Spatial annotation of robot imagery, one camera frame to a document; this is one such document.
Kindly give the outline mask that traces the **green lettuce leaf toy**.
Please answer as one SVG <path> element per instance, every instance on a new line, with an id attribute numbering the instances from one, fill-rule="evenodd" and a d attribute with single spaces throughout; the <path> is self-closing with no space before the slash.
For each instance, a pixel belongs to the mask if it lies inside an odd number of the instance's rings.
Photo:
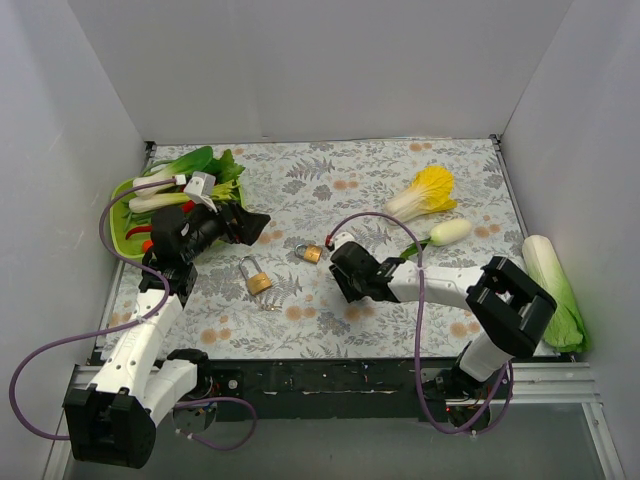
<path id="1" fill-rule="evenodd" d="M 236 201 L 239 195 L 239 178 L 245 167 L 237 163 L 232 152 L 227 149 L 219 158 L 212 158 L 204 172 L 215 178 L 210 198 L 216 203 Z"/>

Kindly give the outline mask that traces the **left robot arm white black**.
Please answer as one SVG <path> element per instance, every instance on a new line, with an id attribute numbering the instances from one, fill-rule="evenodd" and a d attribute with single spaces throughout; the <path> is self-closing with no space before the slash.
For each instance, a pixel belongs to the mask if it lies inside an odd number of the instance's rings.
<path id="1" fill-rule="evenodd" d="M 140 468 L 154 448 L 158 424 L 181 400 L 200 400 L 214 387 L 206 353 L 175 350 L 152 371 L 171 326 L 197 279 L 195 258 L 214 242 L 253 245 L 271 218 L 236 202 L 184 212 L 163 207 L 151 217 L 143 257 L 136 326 L 124 330 L 99 372 L 64 401 L 72 453 L 79 461 Z"/>

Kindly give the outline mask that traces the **small brass padlock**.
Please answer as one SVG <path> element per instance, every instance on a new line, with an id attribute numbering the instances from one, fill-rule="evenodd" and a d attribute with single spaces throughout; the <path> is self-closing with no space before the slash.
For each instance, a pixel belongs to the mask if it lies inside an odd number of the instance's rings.
<path id="1" fill-rule="evenodd" d="M 314 244 L 298 244 L 294 248 L 294 255 L 307 263 L 317 264 L 322 257 L 323 249 Z"/>

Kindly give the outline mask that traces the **celery stalk toy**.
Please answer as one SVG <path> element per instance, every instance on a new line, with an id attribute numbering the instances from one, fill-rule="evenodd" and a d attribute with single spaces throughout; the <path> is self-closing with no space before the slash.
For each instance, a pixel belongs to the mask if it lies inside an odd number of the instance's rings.
<path id="1" fill-rule="evenodd" d="M 237 181 L 229 181 L 218 184 L 213 188 L 209 198 L 214 203 L 227 203 L 239 199 L 240 184 Z M 135 196 L 128 201 L 128 208 L 132 213 L 141 214 L 160 209 L 170 205 L 183 205 L 190 201 L 190 198 L 183 192 L 158 193 L 150 197 Z"/>

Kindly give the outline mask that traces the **white radish toy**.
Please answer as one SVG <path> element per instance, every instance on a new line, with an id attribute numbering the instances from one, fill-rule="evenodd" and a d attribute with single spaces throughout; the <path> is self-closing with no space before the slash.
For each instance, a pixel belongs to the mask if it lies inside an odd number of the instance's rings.
<path id="1" fill-rule="evenodd" d="M 472 224 L 464 218 L 456 218 L 435 225 L 427 237 L 419 241 L 421 248 L 426 246 L 447 246 L 466 238 L 472 230 Z"/>

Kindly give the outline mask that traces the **yellow napa cabbage toy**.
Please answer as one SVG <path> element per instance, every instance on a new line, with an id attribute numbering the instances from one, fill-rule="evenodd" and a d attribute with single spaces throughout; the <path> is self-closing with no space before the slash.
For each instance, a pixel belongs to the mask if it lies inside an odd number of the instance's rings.
<path id="1" fill-rule="evenodd" d="M 429 166 L 416 174 L 411 184 L 389 200 L 384 212 L 401 222 L 452 210 L 457 201 L 451 198 L 454 175 L 442 166 Z"/>

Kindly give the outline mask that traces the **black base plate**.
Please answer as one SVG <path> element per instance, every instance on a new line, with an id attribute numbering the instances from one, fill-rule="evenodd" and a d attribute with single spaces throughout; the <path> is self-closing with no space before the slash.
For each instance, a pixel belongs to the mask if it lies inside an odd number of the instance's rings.
<path id="1" fill-rule="evenodd" d="M 233 422 L 283 419 L 417 419 L 446 422 L 455 404 L 479 407 L 494 392 L 454 373 L 451 358 L 208 360 L 179 402 Z"/>

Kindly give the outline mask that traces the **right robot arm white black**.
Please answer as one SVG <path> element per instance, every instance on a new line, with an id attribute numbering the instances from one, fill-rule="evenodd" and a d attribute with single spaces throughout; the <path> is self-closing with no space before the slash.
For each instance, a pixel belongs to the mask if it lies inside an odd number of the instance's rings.
<path id="1" fill-rule="evenodd" d="M 557 308 L 546 290 L 502 256 L 466 268 L 420 268 L 399 257 L 379 262 L 347 233 L 332 240 L 329 250 L 329 270 L 348 302 L 424 300 L 473 313 L 481 334 L 449 372 L 431 382 L 447 395 L 475 397 L 505 363 L 531 358 Z"/>

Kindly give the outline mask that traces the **bok choy toy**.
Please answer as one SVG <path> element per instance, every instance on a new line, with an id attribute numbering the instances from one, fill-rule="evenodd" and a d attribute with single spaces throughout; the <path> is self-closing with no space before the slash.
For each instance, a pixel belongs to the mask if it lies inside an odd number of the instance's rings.
<path id="1" fill-rule="evenodd" d="M 203 171 L 204 167 L 212 159 L 213 149 L 210 146 L 193 150 L 168 163 L 152 175 L 135 178 L 132 185 L 139 187 L 139 190 L 136 190 L 135 194 L 139 197 L 149 197 L 169 189 L 174 186 L 174 183 L 169 183 L 169 180 L 174 180 L 180 175 L 187 178 L 195 171 Z"/>

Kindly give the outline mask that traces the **green plastic tray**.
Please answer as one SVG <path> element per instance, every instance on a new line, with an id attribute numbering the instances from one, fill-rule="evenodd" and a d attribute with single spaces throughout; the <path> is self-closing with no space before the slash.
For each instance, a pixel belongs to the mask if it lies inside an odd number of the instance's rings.
<path id="1" fill-rule="evenodd" d="M 133 186 L 132 183 L 133 179 L 123 182 L 114 190 L 112 197 L 116 197 L 125 190 L 130 189 Z M 163 191 L 160 193 L 180 193 L 182 192 L 181 188 L 182 187 L 171 187 L 166 192 Z M 241 184 L 239 188 L 239 195 L 240 198 L 236 201 L 240 202 L 241 205 L 244 206 Z M 145 241 L 150 240 L 150 233 L 136 234 L 128 240 L 125 239 L 125 235 L 134 227 L 151 224 L 151 216 L 159 209 L 141 214 L 132 213 L 128 208 L 128 201 L 135 196 L 137 196 L 135 193 L 130 193 L 120 199 L 114 207 L 112 207 L 109 218 L 112 241 L 116 251 L 124 257 L 139 260 L 142 259 L 144 254 L 142 244 Z"/>

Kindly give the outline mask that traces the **floral tablecloth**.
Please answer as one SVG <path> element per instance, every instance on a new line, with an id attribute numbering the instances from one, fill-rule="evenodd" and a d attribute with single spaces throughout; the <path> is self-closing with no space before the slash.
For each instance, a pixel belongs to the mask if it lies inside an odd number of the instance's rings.
<path id="1" fill-rule="evenodd" d="M 480 330 L 468 311 L 412 303 L 347 302 L 330 262 L 295 255 L 341 225 L 378 260 L 412 236 L 467 219 L 470 234 L 425 253 L 429 266 L 465 268 L 502 255 L 521 258 L 524 236 L 496 151 L 488 139 L 400 139 L 243 144 L 243 201 L 270 224 L 250 246 L 221 243 L 197 259 L 198 278 L 183 314 L 161 346 L 196 348 L 217 359 L 454 357 Z M 412 220 L 406 229 L 379 217 L 415 175 L 441 166 L 454 176 L 456 207 Z"/>

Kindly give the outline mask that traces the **large brass padlock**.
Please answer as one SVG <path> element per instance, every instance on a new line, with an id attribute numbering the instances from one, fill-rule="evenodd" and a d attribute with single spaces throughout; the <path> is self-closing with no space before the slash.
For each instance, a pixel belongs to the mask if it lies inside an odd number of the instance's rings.
<path id="1" fill-rule="evenodd" d="M 253 256 L 241 258 L 238 268 L 250 295 L 257 296 L 273 286 L 271 279 Z"/>

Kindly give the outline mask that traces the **brass keys on cloth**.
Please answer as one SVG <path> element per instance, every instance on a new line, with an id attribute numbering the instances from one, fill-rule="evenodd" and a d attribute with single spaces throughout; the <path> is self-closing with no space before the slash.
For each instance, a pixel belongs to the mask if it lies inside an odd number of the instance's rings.
<path id="1" fill-rule="evenodd" d="M 254 303 L 256 304 L 256 307 L 260 311 L 266 311 L 266 312 L 280 312 L 281 311 L 281 306 L 277 305 L 275 303 L 268 303 L 268 302 L 265 302 L 265 301 L 260 300 L 260 299 L 256 299 L 254 301 Z"/>

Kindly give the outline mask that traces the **red chili pepper toy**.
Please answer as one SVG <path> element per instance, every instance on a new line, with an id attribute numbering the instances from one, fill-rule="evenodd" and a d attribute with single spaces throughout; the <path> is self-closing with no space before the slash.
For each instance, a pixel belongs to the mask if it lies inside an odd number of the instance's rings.
<path id="1" fill-rule="evenodd" d="M 184 203 L 181 206 L 181 210 L 187 214 L 189 212 L 191 212 L 193 210 L 193 208 L 195 207 L 195 203 L 193 201 L 188 201 L 186 203 Z M 126 235 L 125 235 L 125 239 L 128 240 L 129 238 L 131 238 L 133 235 L 136 234 L 144 234 L 144 233 L 150 233 L 152 231 L 152 226 L 150 224 L 147 225 L 141 225 L 141 226 L 137 226 L 132 228 L 131 230 L 129 230 Z"/>

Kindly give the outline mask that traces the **large green white cabbage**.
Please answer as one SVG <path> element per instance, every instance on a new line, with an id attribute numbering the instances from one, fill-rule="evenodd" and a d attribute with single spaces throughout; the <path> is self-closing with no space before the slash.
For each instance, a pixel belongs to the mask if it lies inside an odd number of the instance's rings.
<path id="1" fill-rule="evenodd" d="M 551 241 L 541 235 L 527 237 L 522 256 L 529 276 L 556 302 L 543 340 L 558 352 L 586 353 L 591 347 L 589 335 Z"/>

